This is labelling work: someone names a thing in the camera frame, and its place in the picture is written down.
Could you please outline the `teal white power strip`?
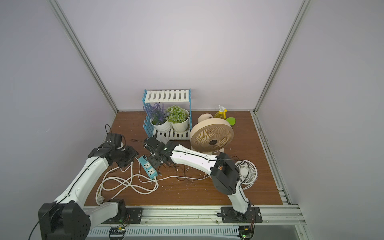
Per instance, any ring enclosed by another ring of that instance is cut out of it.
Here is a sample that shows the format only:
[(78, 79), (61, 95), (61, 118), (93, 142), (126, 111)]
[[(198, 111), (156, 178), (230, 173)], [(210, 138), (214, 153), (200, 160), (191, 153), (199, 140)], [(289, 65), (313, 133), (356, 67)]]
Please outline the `teal white power strip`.
[(149, 158), (147, 156), (141, 156), (138, 158), (138, 161), (141, 164), (141, 166), (143, 167), (143, 169), (146, 171), (148, 177), (151, 180), (155, 180), (158, 176), (158, 172), (149, 162)]

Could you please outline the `small white desk fan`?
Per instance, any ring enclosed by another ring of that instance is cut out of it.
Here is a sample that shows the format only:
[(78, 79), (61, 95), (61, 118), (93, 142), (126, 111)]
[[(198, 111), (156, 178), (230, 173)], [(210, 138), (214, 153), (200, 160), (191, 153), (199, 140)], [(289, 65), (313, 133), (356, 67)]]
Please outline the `small white desk fan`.
[(248, 160), (237, 161), (235, 165), (239, 169), (239, 179), (243, 190), (251, 188), (258, 178), (256, 166)]

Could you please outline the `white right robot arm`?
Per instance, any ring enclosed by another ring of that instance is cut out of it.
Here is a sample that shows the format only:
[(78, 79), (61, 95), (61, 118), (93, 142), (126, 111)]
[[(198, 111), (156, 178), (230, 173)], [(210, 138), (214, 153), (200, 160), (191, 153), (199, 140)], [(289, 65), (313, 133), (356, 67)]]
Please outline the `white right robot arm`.
[(252, 204), (245, 196), (243, 181), (235, 161), (225, 153), (208, 155), (188, 149), (173, 141), (163, 143), (155, 137), (145, 139), (144, 148), (156, 161), (166, 164), (179, 164), (197, 169), (208, 175), (215, 188), (228, 196), (232, 203), (233, 213), (224, 218), (236, 222), (252, 220)]

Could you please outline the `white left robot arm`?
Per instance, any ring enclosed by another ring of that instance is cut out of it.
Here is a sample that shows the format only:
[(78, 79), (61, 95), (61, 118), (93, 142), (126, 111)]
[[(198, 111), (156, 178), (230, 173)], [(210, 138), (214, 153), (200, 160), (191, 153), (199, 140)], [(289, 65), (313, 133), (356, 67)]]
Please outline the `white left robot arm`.
[(37, 226), (42, 239), (84, 240), (93, 228), (103, 223), (139, 223), (142, 209), (127, 209), (124, 200), (110, 200), (96, 208), (83, 209), (94, 185), (109, 166), (117, 163), (124, 168), (137, 156), (138, 152), (131, 146), (93, 149), (73, 182), (52, 203), (39, 209)]

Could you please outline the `large beige desk fan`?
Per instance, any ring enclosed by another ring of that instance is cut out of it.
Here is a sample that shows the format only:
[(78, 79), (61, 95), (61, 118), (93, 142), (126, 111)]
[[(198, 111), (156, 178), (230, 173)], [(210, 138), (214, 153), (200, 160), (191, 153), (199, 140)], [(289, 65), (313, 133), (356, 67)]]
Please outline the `large beige desk fan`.
[(212, 118), (192, 128), (190, 142), (194, 151), (218, 155), (233, 138), (234, 130), (226, 120)]

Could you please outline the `white pot purple lavender plant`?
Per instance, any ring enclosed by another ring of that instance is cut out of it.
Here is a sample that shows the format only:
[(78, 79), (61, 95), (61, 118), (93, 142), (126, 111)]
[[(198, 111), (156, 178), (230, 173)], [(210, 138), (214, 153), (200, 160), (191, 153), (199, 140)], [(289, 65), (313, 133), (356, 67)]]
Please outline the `white pot purple lavender plant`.
[(145, 104), (145, 111), (150, 117), (151, 124), (160, 133), (171, 130), (171, 123), (168, 121), (168, 113), (163, 103)]

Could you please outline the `white pot green plant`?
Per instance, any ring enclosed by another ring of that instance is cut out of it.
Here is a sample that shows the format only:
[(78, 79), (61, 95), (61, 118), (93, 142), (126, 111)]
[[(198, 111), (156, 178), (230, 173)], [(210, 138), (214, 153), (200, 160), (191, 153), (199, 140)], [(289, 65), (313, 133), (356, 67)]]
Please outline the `white pot green plant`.
[(182, 133), (188, 130), (190, 115), (187, 110), (173, 105), (167, 108), (167, 113), (168, 121), (175, 132)]

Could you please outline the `beige round humidifier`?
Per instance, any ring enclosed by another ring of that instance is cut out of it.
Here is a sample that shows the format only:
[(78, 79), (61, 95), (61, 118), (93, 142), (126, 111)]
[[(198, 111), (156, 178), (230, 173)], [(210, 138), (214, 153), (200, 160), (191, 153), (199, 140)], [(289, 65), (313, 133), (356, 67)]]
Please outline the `beige round humidifier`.
[(201, 123), (202, 121), (212, 119), (212, 118), (213, 118), (213, 116), (211, 114), (208, 114), (208, 113), (202, 114), (198, 118), (198, 123)]

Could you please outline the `blue white wooden plant shelf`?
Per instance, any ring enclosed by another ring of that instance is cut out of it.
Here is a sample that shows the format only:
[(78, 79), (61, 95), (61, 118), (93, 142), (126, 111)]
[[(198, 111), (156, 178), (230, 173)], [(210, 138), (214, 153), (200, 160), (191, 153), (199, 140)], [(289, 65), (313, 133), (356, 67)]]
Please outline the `blue white wooden plant shelf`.
[[(143, 109), (147, 116), (143, 128), (148, 137), (164, 137), (168, 140), (189, 140), (192, 129), (191, 89), (186, 90), (145, 90)], [(184, 122), (169, 122), (168, 108), (178, 105), (185, 109)]]

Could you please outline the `yellow spray bottle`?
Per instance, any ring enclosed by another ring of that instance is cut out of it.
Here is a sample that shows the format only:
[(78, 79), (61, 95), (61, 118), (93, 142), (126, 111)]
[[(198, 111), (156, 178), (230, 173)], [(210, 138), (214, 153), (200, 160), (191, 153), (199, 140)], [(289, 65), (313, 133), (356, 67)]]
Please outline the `yellow spray bottle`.
[(219, 110), (217, 113), (215, 113), (214, 118), (226, 120), (227, 119), (227, 117), (226, 117), (227, 111), (228, 110), (225, 107), (219, 105)]

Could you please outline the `green round small object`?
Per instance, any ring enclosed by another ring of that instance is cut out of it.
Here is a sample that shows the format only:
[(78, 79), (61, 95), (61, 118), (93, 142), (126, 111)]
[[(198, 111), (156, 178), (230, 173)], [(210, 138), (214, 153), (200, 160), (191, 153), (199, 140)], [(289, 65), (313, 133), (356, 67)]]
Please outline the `green round small object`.
[(236, 124), (236, 118), (234, 118), (234, 117), (226, 118), (226, 121), (227, 121), (231, 126), (234, 126), (234, 125)]

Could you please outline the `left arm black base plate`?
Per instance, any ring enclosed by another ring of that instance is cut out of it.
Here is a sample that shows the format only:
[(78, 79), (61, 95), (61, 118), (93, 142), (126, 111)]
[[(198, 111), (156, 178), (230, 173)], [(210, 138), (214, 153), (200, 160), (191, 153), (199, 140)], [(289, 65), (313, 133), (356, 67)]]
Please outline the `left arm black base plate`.
[(118, 214), (103, 222), (103, 224), (140, 224), (142, 215), (143, 215), (143, 208), (124, 208), (119, 209)]

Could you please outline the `aluminium front rail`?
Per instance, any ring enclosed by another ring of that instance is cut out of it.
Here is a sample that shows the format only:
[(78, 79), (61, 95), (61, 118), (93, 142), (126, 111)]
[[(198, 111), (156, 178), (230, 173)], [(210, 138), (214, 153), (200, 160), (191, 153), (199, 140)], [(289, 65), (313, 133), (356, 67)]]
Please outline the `aluminium front rail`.
[(90, 231), (89, 240), (310, 240), (304, 216), (297, 205), (250, 208), (250, 221), (225, 219), (223, 206), (134, 206), (132, 220), (102, 224)]

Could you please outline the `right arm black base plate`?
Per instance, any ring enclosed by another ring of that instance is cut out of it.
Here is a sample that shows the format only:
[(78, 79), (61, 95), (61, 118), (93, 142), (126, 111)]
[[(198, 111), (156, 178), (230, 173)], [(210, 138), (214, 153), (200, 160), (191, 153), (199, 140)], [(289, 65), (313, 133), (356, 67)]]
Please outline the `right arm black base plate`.
[(262, 223), (263, 218), (258, 207), (248, 207), (245, 214), (235, 211), (232, 207), (222, 207), (217, 213), (223, 223)]

